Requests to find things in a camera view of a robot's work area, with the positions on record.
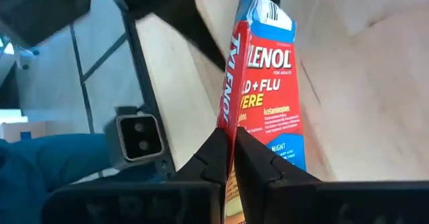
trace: barcode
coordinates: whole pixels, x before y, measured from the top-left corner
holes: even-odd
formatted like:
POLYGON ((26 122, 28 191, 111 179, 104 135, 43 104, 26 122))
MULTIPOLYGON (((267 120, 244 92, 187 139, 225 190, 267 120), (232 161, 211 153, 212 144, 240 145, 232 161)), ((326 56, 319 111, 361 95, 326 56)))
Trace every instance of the barcode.
POLYGON ((277 5, 273 2, 269 2, 269 11, 267 12, 267 18, 271 20, 277 20, 278 14, 277 14, 277 5))

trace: blue fabric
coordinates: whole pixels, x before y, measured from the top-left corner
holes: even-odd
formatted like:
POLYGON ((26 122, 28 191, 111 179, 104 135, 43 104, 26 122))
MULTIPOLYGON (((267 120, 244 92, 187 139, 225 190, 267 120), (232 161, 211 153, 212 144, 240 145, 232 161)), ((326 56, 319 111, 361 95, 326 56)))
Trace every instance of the blue fabric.
POLYGON ((110 167, 104 135, 0 139, 0 223, 39 223, 51 191, 110 167))

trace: blue sleeve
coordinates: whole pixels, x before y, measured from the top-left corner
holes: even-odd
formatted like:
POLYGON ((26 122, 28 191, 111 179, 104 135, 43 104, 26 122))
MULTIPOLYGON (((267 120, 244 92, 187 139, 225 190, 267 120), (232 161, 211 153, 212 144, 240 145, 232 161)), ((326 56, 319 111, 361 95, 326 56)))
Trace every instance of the blue sleeve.
POLYGON ((54 135, 16 142, 11 148, 36 166, 48 191, 111 167, 103 134, 54 135))

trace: light wood surface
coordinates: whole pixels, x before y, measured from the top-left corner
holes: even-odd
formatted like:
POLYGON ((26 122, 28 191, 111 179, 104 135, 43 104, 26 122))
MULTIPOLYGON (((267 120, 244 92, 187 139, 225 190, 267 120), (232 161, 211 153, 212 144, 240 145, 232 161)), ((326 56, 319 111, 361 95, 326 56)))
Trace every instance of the light wood surface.
MULTIPOLYGON (((329 0, 294 1, 282 7, 298 18, 308 171, 323 180, 429 177, 429 7, 352 37, 329 0)), ((196 2, 226 57, 237 0, 196 2)), ((223 73, 157 17, 136 26, 179 169, 216 125, 223 73)))

